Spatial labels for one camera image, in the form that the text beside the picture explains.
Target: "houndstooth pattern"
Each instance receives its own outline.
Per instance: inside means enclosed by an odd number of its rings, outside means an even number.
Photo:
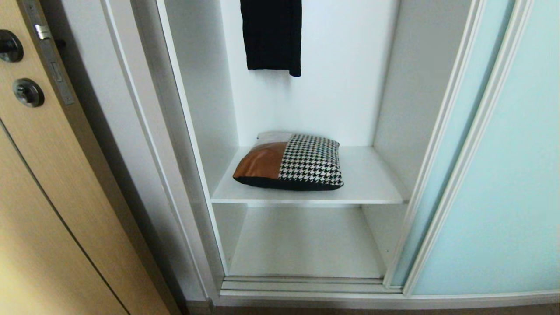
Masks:
[[[288,141],[278,179],[342,186],[336,141],[294,134]]]

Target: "wooden door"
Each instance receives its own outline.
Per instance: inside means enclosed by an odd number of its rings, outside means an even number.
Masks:
[[[0,313],[126,314],[0,126]]]
[[[15,34],[24,49],[22,60],[0,61],[0,119],[22,158],[129,314],[179,314],[88,125],[39,2],[2,0],[1,7],[0,29]],[[16,99],[12,84],[22,78],[42,89],[41,106]]]

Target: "door lock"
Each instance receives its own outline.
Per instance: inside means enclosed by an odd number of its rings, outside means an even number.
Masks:
[[[8,30],[0,30],[0,59],[18,62],[24,57],[24,47],[20,40]]]
[[[18,101],[28,107],[39,107],[45,102],[45,95],[35,81],[28,78],[18,79],[12,84],[13,93]]]

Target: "brown leather panel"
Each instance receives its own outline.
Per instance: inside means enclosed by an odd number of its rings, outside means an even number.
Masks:
[[[272,142],[256,146],[239,162],[237,177],[267,177],[278,179],[280,165],[288,142]]]

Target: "white shelf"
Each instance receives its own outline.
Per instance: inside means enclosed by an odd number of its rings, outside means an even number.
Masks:
[[[249,207],[229,276],[375,278],[385,265],[360,208]]]
[[[252,187],[233,179],[250,147],[240,147],[212,195],[215,203],[406,203],[409,193],[373,147],[340,147],[344,186],[334,191],[283,191]]]

